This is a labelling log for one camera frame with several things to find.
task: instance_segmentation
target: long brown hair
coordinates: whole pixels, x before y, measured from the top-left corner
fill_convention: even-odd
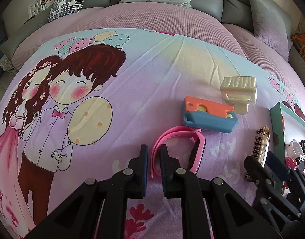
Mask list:
[[[57,65],[61,61],[59,56],[49,56],[42,59],[37,65],[21,80],[18,84],[17,89],[12,93],[10,101],[7,107],[3,112],[3,123],[5,122],[6,127],[9,125],[11,116],[15,113],[17,106],[21,105],[23,102],[22,92],[26,85],[26,83],[33,77],[33,75],[40,69],[43,69],[48,66]],[[49,96],[49,86],[48,82],[50,81],[50,73],[48,73],[47,77],[40,83],[40,86],[37,90],[36,95],[28,100],[25,104],[27,108],[26,122],[24,125],[30,123],[33,120],[33,116],[36,112],[41,112],[41,108],[46,102]]]
[[[124,51],[110,45],[92,45],[65,57],[59,65],[51,68],[52,80],[68,70],[70,76],[80,77],[81,74],[93,83],[92,92],[98,85],[117,76],[117,71],[126,60]]]

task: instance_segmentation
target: orange and blue plastic toy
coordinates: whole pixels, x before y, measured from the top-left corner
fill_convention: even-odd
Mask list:
[[[185,126],[231,133],[238,123],[233,106],[186,96],[182,104]]]

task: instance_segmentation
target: open box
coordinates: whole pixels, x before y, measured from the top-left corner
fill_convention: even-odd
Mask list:
[[[283,103],[278,103],[270,109],[270,115],[273,129],[274,154],[285,164],[285,146],[293,139],[297,141],[305,139],[305,121]],[[283,182],[275,174],[272,177],[276,181],[276,189],[281,193]]]

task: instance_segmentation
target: pink bow tie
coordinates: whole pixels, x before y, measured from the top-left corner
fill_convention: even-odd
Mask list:
[[[57,110],[54,110],[52,113],[52,117],[60,117],[61,119],[65,119],[65,112],[59,113]]]

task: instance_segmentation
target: metal bolt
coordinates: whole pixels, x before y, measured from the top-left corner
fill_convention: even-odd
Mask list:
[[[131,175],[133,172],[134,172],[134,171],[133,171],[132,169],[130,169],[130,168],[127,168],[127,169],[125,169],[125,170],[123,171],[123,173],[124,173],[125,175]]]
[[[183,175],[183,174],[186,173],[186,170],[185,170],[184,168],[178,168],[178,169],[176,170],[176,173]]]
[[[87,185],[89,185],[89,186],[92,186],[92,185],[94,185],[94,183],[95,183],[95,179],[94,179],[94,178],[87,178],[87,179],[85,180],[85,183],[86,183]]]
[[[223,179],[217,177],[217,178],[213,179],[213,182],[216,185],[222,185],[223,184]]]
[[[268,200],[266,198],[260,198],[260,202],[265,205],[268,203]]]

